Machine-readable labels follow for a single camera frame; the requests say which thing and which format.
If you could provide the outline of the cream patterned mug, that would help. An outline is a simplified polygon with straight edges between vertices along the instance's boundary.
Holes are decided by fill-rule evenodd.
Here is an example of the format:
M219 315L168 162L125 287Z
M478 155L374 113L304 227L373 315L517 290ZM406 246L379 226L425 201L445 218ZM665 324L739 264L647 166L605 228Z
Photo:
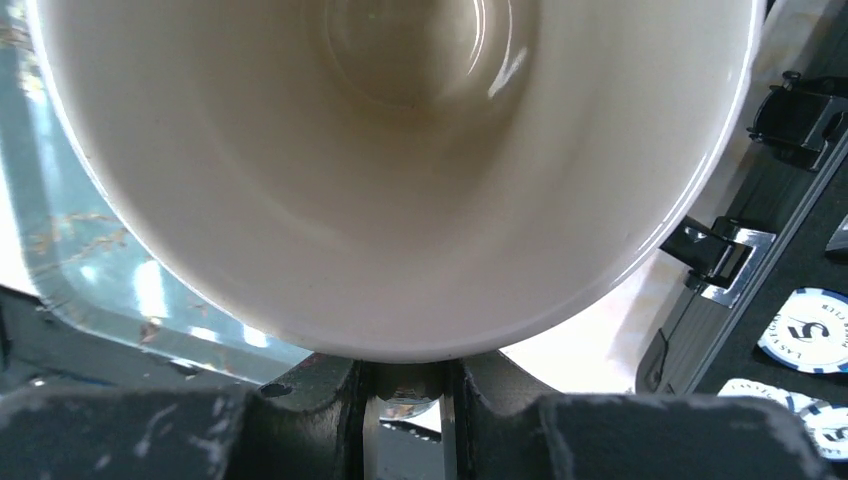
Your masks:
M30 1L109 206L239 321L430 363L580 313L680 223L761 1Z

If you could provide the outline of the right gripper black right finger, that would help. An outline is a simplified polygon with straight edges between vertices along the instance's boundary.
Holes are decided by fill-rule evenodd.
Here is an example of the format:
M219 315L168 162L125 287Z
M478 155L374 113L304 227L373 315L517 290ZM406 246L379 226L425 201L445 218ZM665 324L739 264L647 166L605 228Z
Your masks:
M563 394L504 355L453 364L459 479L831 479L788 409L711 395Z

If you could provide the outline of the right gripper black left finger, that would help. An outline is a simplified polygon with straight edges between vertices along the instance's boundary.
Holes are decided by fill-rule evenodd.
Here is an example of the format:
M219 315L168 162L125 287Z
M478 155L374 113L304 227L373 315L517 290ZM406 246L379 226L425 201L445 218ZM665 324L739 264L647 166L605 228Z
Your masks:
M5 479L357 479L361 366L262 387L35 387L1 402Z

